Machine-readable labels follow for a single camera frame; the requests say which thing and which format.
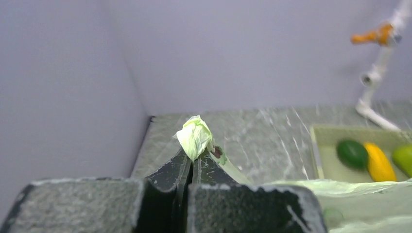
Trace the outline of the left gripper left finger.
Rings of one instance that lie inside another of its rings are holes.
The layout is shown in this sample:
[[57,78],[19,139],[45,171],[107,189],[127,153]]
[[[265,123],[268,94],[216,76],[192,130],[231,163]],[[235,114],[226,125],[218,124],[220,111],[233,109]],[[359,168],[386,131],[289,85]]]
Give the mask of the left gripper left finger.
[[184,233],[193,164],[183,149],[147,177],[141,206],[143,233]]

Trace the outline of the light green plastic bag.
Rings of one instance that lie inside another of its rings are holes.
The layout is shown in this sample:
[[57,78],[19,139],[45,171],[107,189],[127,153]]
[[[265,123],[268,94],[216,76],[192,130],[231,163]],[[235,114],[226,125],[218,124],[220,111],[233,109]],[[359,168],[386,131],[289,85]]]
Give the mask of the light green plastic bag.
[[[412,178],[397,182],[348,183],[330,179],[251,182],[214,143],[211,130],[193,116],[174,136],[188,158],[203,154],[238,184],[240,233],[409,233]],[[192,188],[187,230],[192,231]]]

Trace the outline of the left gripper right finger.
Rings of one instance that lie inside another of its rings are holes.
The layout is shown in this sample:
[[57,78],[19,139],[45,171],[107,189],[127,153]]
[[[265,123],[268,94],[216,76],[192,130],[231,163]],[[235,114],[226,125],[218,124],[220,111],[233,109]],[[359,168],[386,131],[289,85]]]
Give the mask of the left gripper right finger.
[[192,231],[239,233],[240,187],[213,159],[206,153],[194,163]]

